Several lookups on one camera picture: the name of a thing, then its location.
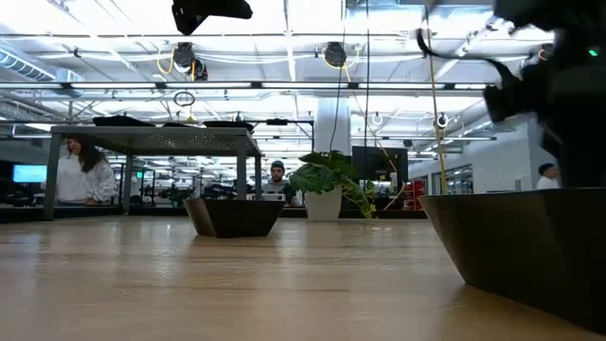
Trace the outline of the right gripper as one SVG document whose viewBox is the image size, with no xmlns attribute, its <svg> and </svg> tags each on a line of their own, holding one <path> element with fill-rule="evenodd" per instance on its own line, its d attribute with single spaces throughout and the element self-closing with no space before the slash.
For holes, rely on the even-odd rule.
<svg viewBox="0 0 606 341">
<path fill-rule="evenodd" d="M 535 115 L 543 147 L 561 147 L 565 188 L 606 188 L 606 154 L 581 145 L 606 135 L 606 61 L 523 69 L 523 112 Z"/>
</svg>

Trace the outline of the black wavy square plate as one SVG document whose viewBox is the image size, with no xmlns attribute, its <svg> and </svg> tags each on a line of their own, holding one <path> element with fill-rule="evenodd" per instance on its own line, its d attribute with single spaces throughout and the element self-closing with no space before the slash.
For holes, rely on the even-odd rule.
<svg viewBox="0 0 606 341">
<path fill-rule="evenodd" d="M 197 234 L 218 239 L 268 236 L 284 205 L 283 201 L 184 201 Z"/>
<path fill-rule="evenodd" d="M 606 335 L 606 188 L 420 202 L 467 284 Z"/>
</svg>

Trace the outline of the person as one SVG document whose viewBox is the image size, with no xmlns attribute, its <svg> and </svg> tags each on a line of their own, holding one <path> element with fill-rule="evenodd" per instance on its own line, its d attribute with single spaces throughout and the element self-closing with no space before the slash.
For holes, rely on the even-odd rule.
<svg viewBox="0 0 606 341">
<path fill-rule="evenodd" d="M 105 154 L 79 136 L 66 138 L 67 154 L 58 162 L 56 203 L 96 206 L 111 202 L 116 189 L 114 171 Z"/>
<path fill-rule="evenodd" d="M 290 182 L 284 179 L 284 175 L 284 164 L 279 160 L 274 161 L 270 167 L 270 178 L 262 186 L 262 191 L 264 193 L 284 194 L 288 205 L 298 206 L 296 191 L 291 187 Z"/>
<path fill-rule="evenodd" d="M 553 163 L 544 163 L 538 168 L 540 175 L 536 183 L 535 189 L 557 189 L 560 188 L 559 173 L 557 167 Z"/>
</svg>

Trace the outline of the grey perforated metal shelf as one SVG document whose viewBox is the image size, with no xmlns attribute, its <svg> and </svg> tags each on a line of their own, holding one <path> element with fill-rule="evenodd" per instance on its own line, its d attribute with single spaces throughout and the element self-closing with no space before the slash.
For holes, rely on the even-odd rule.
<svg viewBox="0 0 606 341">
<path fill-rule="evenodd" d="M 47 163 L 44 219 L 54 215 L 57 171 L 62 139 L 76 135 L 84 141 L 126 156 L 126 172 L 137 156 L 233 156 L 237 159 L 237 198 L 247 196 L 247 159 L 255 159 L 255 199 L 261 195 L 262 153 L 245 128 L 54 126 Z"/>
</svg>

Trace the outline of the long ceiling light strip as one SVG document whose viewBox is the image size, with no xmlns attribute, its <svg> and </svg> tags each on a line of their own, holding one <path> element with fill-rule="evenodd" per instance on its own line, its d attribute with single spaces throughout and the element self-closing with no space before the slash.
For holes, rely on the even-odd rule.
<svg viewBox="0 0 606 341">
<path fill-rule="evenodd" d="M 211 82 L 0 82 L 0 90 L 483 90 L 485 83 L 429 82 L 312 82 L 312 81 L 211 81 Z"/>
</svg>

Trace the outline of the red storage bins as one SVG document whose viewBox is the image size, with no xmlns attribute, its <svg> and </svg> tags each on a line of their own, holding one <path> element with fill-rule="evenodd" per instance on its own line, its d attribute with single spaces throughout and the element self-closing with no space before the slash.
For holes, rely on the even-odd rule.
<svg viewBox="0 0 606 341">
<path fill-rule="evenodd" d="M 413 180 L 405 185 L 403 188 L 403 209 L 404 210 L 422 210 L 420 198 L 425 195 L 425 181 L 424 180 Z"/>
</svg>

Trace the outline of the green potted plant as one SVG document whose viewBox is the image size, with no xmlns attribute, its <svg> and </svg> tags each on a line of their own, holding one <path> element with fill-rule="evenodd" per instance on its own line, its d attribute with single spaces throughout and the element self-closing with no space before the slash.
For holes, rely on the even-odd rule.
<svg viewBox="0 0 606 341">
<path fill-rule="evenodd" d="M 330 222 L 339 218 L 343 200 L 358 208 L 365 219 L 376 212 L 375 186 L 366 180 L 362 186 L 355 180 L 355 169 L 339 151 L 311 152 L 299 158 L 303 165 L 290 176 L 294 191 L 304 197 L 308 219 Z"/>
</svg>

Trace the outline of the black monitor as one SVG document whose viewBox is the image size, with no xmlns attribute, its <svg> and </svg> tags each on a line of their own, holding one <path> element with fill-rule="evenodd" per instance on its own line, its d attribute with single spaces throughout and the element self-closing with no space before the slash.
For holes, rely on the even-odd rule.
<svg viewBox="0 0 606 341">
<path fill-rule="evenodd" d="M 393 194 L 408 181 L 408 150 L 404 148 L 354 146 L 351 164 L 354 182 L 388 182 L 389 192 Z"/>
</svg>

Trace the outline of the blue lit monitor screen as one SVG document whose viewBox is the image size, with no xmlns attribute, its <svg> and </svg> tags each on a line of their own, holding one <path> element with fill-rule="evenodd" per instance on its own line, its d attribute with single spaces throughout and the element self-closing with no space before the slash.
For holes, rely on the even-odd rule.
<svg viewBox="0 0 606 341">
<path fill-rule="evenodd" d="M 46 181 L 46 165 L 16 164 L 13 166 L 12 180 L 15 183 L 33 184 Z"/>
</svg>

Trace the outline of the ceiling air duct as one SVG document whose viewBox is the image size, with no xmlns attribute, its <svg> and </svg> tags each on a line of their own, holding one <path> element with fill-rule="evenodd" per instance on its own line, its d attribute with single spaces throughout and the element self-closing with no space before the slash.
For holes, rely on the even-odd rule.
<svg viewBox="0 0 606 341">
<path fill-rule="evenodd" d="M 13 52 L 0 47 L 0 66 L 34 81 L 54 81 L 56 76 Z"/>
</svg>

